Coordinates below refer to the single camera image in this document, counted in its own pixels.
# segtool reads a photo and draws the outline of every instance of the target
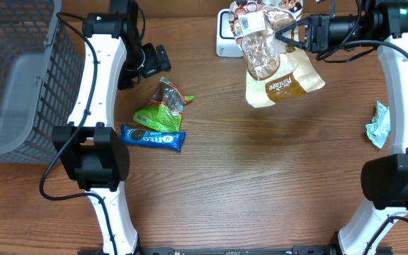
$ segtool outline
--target plastic packaging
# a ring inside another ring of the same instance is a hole
[[[192,96],[182,96],[174,84],[161,77],[155,95],[146,107],[135,113],[133,120],[159,132],[179,132],[183,107],[192,100]]]
[[[325,85],[303,50],[275,39],[276,30],[300,19],[302,0],[234,1],[229,9],[229,24],[248,62],[246,100],[253,107]],[[284,36],[298,40],[298,28]]]
[[[127,145],[174,149],[181,152],[185,136],[185,132],[149,132],[126,125],[120,126],[120,138]]]

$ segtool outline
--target oreo wrapper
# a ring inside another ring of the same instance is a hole
[[[126,125],[120,126],[120,138],[127,145],[174,149],[181,152],[185,132],[149,132]]]

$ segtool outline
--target barcode label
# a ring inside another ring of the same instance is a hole
[[[239,16],[244,36],[266,29],[263,11],[256,11]]]

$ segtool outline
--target white arm segment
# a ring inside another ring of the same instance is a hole
[[[119,73],[127,57],[127,50],[121,38],[111,38],[111,35],[93,35],[88,38],[96,51],[98,64],[97,81],[91,107],[84,127],[95,127],[97,123],[114,129],[114,103],[118,86]],[[69,116],[68,123],[73,121],[77,126],[83,118],[83,112],[91,91],[94,75],[94,57],[91,49],[86,45],[86,59],[83,78],[76,99],[74,110]]]
[[[408,52],[408,33],[402,38],[390,36],[385,42],[399,46]],[[392,48],[380,46],[378,57],[382,64],[387,82],[390,105],[391,140],[390,154],[403,154],[408,148],[408,60]],[[346,255],[362,255],[367,243],[373,238],[380,226],[389,216],[405,216],[406,208],[385,208],[377,210],[373,202],[363,200],[347,226],[339,231],[338,239],[341,251]],[[377,245],[393,227],[389,224],[372,245],[368,255],[375,254]]]
[[[110,218],[111,230],[118,248],[118,254],[135,254],[137,245],[137,232],[130,221],[128,214],[127,200],[125,199],[125,183],[119,183],[116,192],[111,192],[108,188],[91,188],[91,193],[102,197],[105,201],[106,210]],[[110,240],[108,227],[106,226],[105,215],[102,206],[97,198],[89,197],[92,206],[97,214],[98,224],[103,236],[103,253],[114,255],[113,244]]]

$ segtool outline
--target brand logo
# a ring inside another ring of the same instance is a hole
[[[276,90],[276,91],[280,91],[282,88],[289,86],[292,83],[292,79],[290,78],[290,76],[282,81],[276,82],[274,84],[271,84],[268,87],[268,90],[272,91],[272,90]]]
[[[146,142],[170,143],[173,142],[174,137],[172,135],[165,135],[163,137],[143,137],[142,139]]]

